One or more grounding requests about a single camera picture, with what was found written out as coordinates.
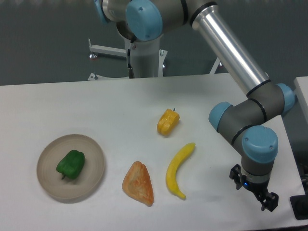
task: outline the gray plate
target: gray plate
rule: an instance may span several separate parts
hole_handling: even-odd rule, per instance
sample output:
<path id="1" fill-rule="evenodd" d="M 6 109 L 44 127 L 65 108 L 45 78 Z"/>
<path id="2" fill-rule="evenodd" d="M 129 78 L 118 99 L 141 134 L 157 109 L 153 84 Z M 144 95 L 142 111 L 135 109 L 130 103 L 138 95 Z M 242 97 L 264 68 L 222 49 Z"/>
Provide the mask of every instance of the gray plate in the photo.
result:
<path id="1" fill-rule="evenodd" d="M 73 149 L 84 153 L 85 165 L 75 180 L 62 180 L 62 174 L 56 171 L 56 167 Z M 44 149 L 38 160 L 37 175 L 43 189 L 55 199 L 68 203 L 85 199 L 99 184 L 105 166 L 103 151 L 98 143 L 77 134 L 54 140 Z"/>

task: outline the cable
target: cable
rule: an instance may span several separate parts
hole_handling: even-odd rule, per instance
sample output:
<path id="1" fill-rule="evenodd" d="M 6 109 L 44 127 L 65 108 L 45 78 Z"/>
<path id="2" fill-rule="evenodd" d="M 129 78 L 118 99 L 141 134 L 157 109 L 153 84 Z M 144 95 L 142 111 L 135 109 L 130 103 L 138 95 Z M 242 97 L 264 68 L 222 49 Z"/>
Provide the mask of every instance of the cable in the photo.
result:
<path id="1" fill-rule="evenodd" d="M 137 37 L 134 35 L 133 38 L 130 41 L 129 48 L 127 50 L 127 63 L 128 63 L 128 69 L 131 69 L 131 64 L 130 64 L 130 51 L 134 45 L 134 42 L 137 40 Z"/>

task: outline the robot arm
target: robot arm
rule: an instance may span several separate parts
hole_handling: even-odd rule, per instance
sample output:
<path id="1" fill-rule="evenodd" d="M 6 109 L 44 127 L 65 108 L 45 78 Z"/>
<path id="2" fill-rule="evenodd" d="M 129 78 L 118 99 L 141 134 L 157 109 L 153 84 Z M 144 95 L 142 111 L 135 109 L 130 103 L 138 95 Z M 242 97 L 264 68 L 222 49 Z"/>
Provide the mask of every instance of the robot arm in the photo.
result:
<path id="1" fill-rule="evenodd" d="M 237 189 L 242 186 L 254 193 L 263 211 L 278 206 L 278 195 L 267 190 L 278 138 L 261 124 L 291 109 L 295 103 L 292 90 L 275 85 L 244 49 L 210 0 L 94 0 L 104 22 L 124 21 L 141 41 L 190 23 L 200 32 L 225 65 L 248 100 L 237 106 L 223 102 L 216 105 L 209 121 L 242 156 L 242 169 L 236 165 L 230 178 Z"/>

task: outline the toy banana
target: toy banana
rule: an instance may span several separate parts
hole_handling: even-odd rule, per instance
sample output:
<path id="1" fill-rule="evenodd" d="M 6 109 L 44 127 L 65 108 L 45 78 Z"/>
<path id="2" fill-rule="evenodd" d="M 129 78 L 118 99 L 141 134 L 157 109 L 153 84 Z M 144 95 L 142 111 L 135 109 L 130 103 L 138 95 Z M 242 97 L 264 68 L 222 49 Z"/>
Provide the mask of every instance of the toy banana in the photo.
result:
<path id="1" fill-rule="evenodd" d="M 166 173 L 166 184 L 168 189 L 174 195 L 178 196 L 183 200 L 186 199 L 186 196 L 179 189 L 176 179 L 176 173 L 178 167 L 193 153 L 195 146 L 196 146 L 195 143 L 188 143 L 184 147 L 182 147 L 181 150 L 179 150 L 179 152 L 174 156 L 174 158 L 170 162 Z"/>

